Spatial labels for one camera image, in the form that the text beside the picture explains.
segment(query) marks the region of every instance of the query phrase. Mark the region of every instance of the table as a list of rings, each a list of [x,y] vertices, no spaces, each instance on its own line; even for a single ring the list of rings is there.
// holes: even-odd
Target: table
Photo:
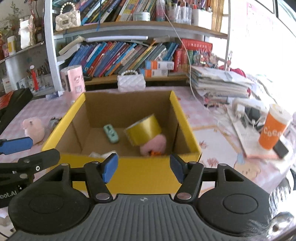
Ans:
[[[272,163],[266,160],[252,159],[245,160],[242,155],[242,148],[234,128],[226,115],[213,115],[201,102],[193,97],[189,87],[147,87],[149,90],[174,90],[181,107],[187,116],[187,120],[192,127],[194,134],[202,147],[201,162],[206,167],[217,167],[218,163],[227,163],[237,171],[247,176],[265,191],[271,192],[286,176],[292,163],[286,161],[279,171]],[[4,132],[1,139],[14,139],[24,137],[24,130],[21,126],[24,119],[39,117],[43,124],[47,126],[52,117],[62,117],[69,106],[63,96],[47,101],[46,99],[33,100],[28,103],[23,110],[13,119]],[[40,152],[42,144],[34,145],[30,150],[14,153],[11,155],[0,155],[0,162],[14,162],[21,157]],[[39,178],[46,171],[36,175]],[[206,183],[202,186],[201,193],[213,188],[213,183]],[[0,210],[0,216],[5,217],[7,209]]]

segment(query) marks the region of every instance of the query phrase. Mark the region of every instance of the pink tablecloth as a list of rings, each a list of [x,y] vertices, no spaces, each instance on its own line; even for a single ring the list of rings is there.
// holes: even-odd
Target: pink tablecloth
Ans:
[[[207,110],[200,102],[194,99],[189,87],[148,87],[146,88],[146,90],[174,90],[181,104],[181,107],[185,115],[187,116],[187,120],[194,130],[200,129],[203,126],[217,126],[217,120],[214,118],[213,114],[209,110]],[[42,120],[43,124],[47,126],[49,120],[52,117],[62,117],[67,112],[67,110],[68,105],[66,104],[63,96],[50,101],[47,101],[46,99],[33,100],[28,103],[24,107],[24,109],[20,111],[20,113],[12,120],[5,131],[0,135],[0,138],[14,139],[24,137],[24,130],[21,127],[22,121],[24,119],[37,116]],[[226,131],[228,137],[235,145],[236,152],[238,154],[242,152],[239,140],[232,128],[231,123],[224,119],[221,120],[219,123],[220,124],[218,124],[218,128]],[[47,132],[43,141],[45,141],[48,136],[49,133]],[[38,153],[40,152],[41,147],[42,144],[36,144],[31,148],[31,150],[7,156],[0,155],[0,162],[13,162],[16,161],[18,158]],[[217,160],[217,163],[219,163],[219,160],[221,159],[221,154],[219,154],[219,156],[215,156],[215,154],[213,154],[213,158],[211,160],[215,159]],[[206,166],[210,165],[210,162],[207,163],[206,161],[203,161],[203,163]],[[246,165],[251,168],[255,167],[255,170],[257,170],[258,174],[253,176],[252,181],[254,181],[257,185],[262,187],[267,192],[271,192],[275,187],[277,187],[277,185],[286,175],[286,171],[280,172],[271,163],[264,162],[262,160],[246,160]]]

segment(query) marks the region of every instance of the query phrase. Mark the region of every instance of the pearl handle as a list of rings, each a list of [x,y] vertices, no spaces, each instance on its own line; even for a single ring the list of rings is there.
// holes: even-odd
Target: pearl handle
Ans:
[[[123,73],[121,74],[121,76],[123,76],[123,75],[125,75],[125,74],[135,74],[135,75],[137,75],[138,72],[135,71],[135,70],[126,70],[125,72],[123,72]]]
[[[63,9],[64,9],[64,7],[66,7],[67,5],[71,5],[72,6],[72,8],[73,8],[73,11],[75,11],[76,9],[75,9],[75,4],[74,3],[71,3],[71,2],[66,2],[66,3],[64,3],[64,5],[61,7],[61,10],[60,10],[60,14],[62,14],[63,13]]]

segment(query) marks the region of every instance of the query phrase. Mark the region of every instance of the shelf board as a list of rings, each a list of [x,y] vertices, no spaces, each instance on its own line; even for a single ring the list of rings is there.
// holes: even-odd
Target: shelf board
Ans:
[[[27,50],[29,50],[29,49],[31,49],[31,48],[35,48],[35,47],[40,46],[40,45],[45,45],[45,43],[41,42],[41,43],[35,44],[35,45],[33,45],[33,46],[30,46],[30,47],[24,48],[24,49],[22,49],[22,50],[16,52],[15,54],[9,55],[9,56],[6,57],[5,59],[2,59],[2,60],[0,61],[0,63],[4,62],[5,60],[10,59],[10,58],[12,58],[12,57],[14,57],[14,56],[17,56],[18,54],[23,53],[23,52],[25,52],[25,51],[27,51]]]
[[[181,24],[181,23],[173,23],[174,28],[178,33],[184,32],[184,33],[192,33],[192,34],[199,34],[199,35],[205,35],[207,37],[216,37],[221,39],[227,39],[227,34],[220,33],[217,31],[213,31],[210,29],[198,27],[198,26],[192,26],[187,24]],[[166,30],[166,31],[173,31],[172,26],[169,22],[156,22],[156,21],[124,21],[124,22],[107,22],[102,23],[98,30],[98,24],[89,24],[89,25],[83,25],[76,28],[70,28],[67,30],[62,30],[59,32],[54,32],[54,38],[60,39],[60,38],[66,38],[66,37],[72,37],[75,35],[83,35],[83,34],[89,34],[94,32],[100,32],[100,31],[115,31],[115,30]]]
[[[182,75],[170,75],[168,77],[153,77],[145,78],[146,81],[180,81],[187,80],[188,77],[184,74]],[[117,75],[111,75],[100,78],[93,78],[91,81],[86,81],[85,85],[100,85],[100,84],[112,84],[117,83]]]

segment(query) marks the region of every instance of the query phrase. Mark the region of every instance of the pink plush toy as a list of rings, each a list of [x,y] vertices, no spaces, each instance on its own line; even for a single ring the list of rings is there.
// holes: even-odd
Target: pink plush toy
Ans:
[[[36,144],[44,138],[45,129],[42,122],[37,117],[25,119],[22,122],[22,127],[25,130],[25,136],[30,137],[33,140],[33,144]]]
[[[140,146],[140,153],[143,156],[156,156],[165,153],[166,137],[162,134],[157,135],[146,144]]]

